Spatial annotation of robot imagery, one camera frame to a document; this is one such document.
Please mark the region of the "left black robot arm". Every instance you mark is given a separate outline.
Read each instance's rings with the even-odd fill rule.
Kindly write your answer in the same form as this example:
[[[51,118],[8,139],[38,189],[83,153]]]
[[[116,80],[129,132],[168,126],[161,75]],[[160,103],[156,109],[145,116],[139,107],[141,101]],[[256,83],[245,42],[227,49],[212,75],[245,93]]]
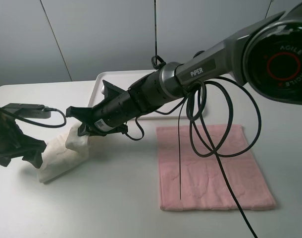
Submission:
[[[11,159],[22,157],[39,169],[43,163],[42,153],[46,148],[42,140],[25,135],[15,119],[0,111],[0,165],[7,167]]]

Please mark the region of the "right grey black robot arm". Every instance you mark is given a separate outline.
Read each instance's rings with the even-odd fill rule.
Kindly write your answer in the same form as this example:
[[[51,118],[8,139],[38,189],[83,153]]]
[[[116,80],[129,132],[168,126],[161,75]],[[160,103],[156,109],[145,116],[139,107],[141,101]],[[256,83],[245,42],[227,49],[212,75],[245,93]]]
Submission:
[[[122,90],[104,82],[104,99],[92,108],[69,107],[79,134],[125,133],[125,123],[184,97],[197,81],[231,74],[260,95],[302,105],[302,3],[246,27],[185,64],[163,64]]]

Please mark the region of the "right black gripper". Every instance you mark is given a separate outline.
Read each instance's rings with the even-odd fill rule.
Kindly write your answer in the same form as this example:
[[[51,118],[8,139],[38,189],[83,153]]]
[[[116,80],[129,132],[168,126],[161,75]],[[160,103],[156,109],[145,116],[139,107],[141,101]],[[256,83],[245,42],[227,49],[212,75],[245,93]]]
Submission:
[[[70,106],[66,109],[67,118],[76,118],[81,122],[77,130],[78,136],[106,136],[108,134],[128,132],[128,126],[125,124],[117,127],[107,125],[103,119],[94,119],[92,108],[80,108]]]

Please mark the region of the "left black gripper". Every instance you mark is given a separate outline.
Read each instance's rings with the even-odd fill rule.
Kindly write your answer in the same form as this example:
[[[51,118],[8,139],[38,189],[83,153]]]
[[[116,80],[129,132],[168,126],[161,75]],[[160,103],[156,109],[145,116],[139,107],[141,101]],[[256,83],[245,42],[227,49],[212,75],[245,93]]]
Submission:
[[[29,162],[39,169],[43,164],[42,153],[45,148],[44,141],[27,135],[21,135],[15,140],[0,136],[0,165],[7,167],[11,159],[22,157],[22,161]]]

